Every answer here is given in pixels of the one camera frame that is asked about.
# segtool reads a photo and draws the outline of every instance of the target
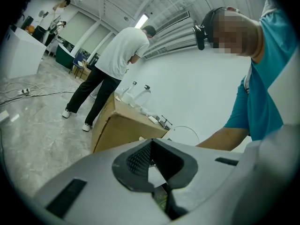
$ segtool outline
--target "ceiling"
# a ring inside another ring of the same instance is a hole
[[[121,31],[128,26],[135,26],[144,13],[150,17],[145,25],[152,25],[158,29],[168,20],[188,11],[190,14],[189,25],[187,22],[182,25],[185,25],[187,32],[178,29],[178,36],[181,31],[182,36],[190,36],[190,38],[193,24],[200,24],[206,13],[213,8],[236,7],[244,15],[259,20],[264,6],[264,0],[71,0],[71,3],[101,18],[117,31]],[[176,33],[173,32],[172,39],[178,40],[180,38],[179,41],[182,42],[182,37],[176,36]],[[160,39],[162,39],[161,36],[150,39],[152,49],[157,47],[155,44]]]

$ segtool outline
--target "ceiling light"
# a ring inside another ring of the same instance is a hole
[[[143,16],[140,18],[140,20],[137,22],[135,28],[141,28],[143,24],[148,20],[148,16],[146,14],[143,14]]]

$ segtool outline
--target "white sneaker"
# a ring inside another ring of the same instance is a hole
[[[82,127],[83,131],[86,131],[88,132],[90,130],[90,125],[89,124],[84,124],[83,127]]]
[[[62,116],[64,117],[64,118],[69,118],[69,116],[71,115],[72,113],[71,112],[69,112],[67,109],[62,113]]]

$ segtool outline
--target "teal shirt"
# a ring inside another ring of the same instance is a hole
[[[224,126],[249,129],[253,141],[263,139],[283,125],[279,112],[268,94],[268,88],[299,44],[297,35],[282,10],[268,14],[260,21],[265,39],[264,57],[259,64],[251,60],[249,94],[244,88],[243,79],[238,87],[232,114]]]

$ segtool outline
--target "hair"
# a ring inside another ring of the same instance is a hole
[[[66,4],[69,5],[71,3],[71,0],[65,0]]]
[[[147,32],[148,35],[151,35],[152,37],[155,36],[156,34],[156,30],[155,28],[153,28],[152,26],[148,25],[144,28],[142,28],[142,30],[145,30]]]
[[[219,44],[218,43],[214,43],[214,29],[213,29],[213,22],[215,21],[215,17],[216,15],[225,10],[226,7],[219,7],[219,8],[216,8],[216,9],[213,9],[211,11],[209,11],[204,19],[203,19],[203,22],[202,22],[202,26],[204,26],[204,31],[205,33],[207,34],[207,39],[208,39],[208,42],[212,45],[213,48],[219,48]]]

